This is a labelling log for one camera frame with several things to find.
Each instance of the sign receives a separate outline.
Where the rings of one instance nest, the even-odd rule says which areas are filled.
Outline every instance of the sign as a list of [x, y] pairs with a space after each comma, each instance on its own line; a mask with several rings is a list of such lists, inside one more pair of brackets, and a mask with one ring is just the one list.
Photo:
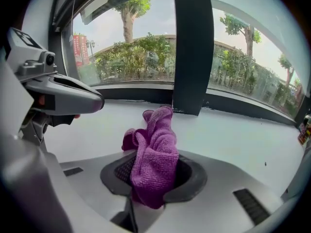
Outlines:
[[88, 53], [87, 53], [87, 47], [86, 47], [86, 36], [80, 36], [81, 39], [81, 51], [82, 51], [82, 59], [83, 64], [88, 65], [89, 59], [88, 59]]
[[82, 57], [81, 57], [79, 35], [73, 36], [73, 54], [74, 54], [74, 59], [76, 61], [76, 66], [81, 67], [83, 65], [83, 62], [82, 62]]

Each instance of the sky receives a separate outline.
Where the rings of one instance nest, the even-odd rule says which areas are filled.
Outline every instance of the sky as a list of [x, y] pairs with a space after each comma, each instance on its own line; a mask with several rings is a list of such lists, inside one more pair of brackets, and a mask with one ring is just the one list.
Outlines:
[[[133, 39], [146, 36], [148, 32], [153, 35], [176, 34], [174, 0], [150, 0], [151, 8], [145, 15], [135, 19], [133, 24]], [[246, 41], [244, 35], [228, 35], [225, 25], [219, 18], [224, 17], [224, 12], [213, 9], [214, 15], [214, 39], [230, 46], [242, 49], [246, 53]], [[73, 20], [73, 31], [83, 33], [88, 40], [94, 40], [93, 53], [113, 45], [115, 42], [123, 42], [123, 23], [120, 13], [111, 9], [94, 19], [88, 25], [84, 25], [80, 14]], [[261, 43], [253, 45], [253, 57], [256, 63], [270, 68], [281, 79], [286, 80], [287, 73], [278, 62], [281, 51], [261, 33]], [[296, 72], [291, 83], [297, 78]]]

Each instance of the purple towel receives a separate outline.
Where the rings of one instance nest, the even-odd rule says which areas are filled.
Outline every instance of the purple towel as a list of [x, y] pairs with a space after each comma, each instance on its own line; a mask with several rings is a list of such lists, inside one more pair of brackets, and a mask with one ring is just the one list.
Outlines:
[[131, 172], [135, 200], [158, 209], [163, 196], [173, 189], [178, 161], [176, 135], [171, 130], [173, 111], [162, 106], [142, 114], [147, 129], [129, 129], [124, 136], [122, 149], [137, 150]]

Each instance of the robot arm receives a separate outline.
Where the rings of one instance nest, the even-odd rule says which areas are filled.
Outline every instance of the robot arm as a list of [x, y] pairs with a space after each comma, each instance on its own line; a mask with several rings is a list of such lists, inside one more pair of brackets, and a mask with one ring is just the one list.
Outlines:
[[[48, 125], [71, 124], [74, 115], [94, 113], [104, 106], [102, 95], [88, 85], [58, 74], [55, 54], [28, 34], [11, 28], [5, 47], [6, 62], [35, 102], [21, 129], [24, 139], [40, 146]], [[45, 98], [44, 105], [36, 101]]]

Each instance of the white wall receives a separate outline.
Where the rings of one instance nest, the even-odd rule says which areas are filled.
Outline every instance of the white wall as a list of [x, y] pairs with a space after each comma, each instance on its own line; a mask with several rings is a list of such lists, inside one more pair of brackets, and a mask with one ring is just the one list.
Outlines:
[[53, 0], [31, 0], [23, 20], [22, 31], [45, 49], [49, 49], [49, 22]]
[[[129, 128], [144, 128], [142, 113], [157, 104], [106, 101], [102, 110], [72, 124], [49, 127], [45, 142], [59, 162], [121, 151]], [[177, 147], [235, 164], [281, 196], [303, 156], [298, 130], [263, 119], [202, 109], [200, 115], [174, 114]]]

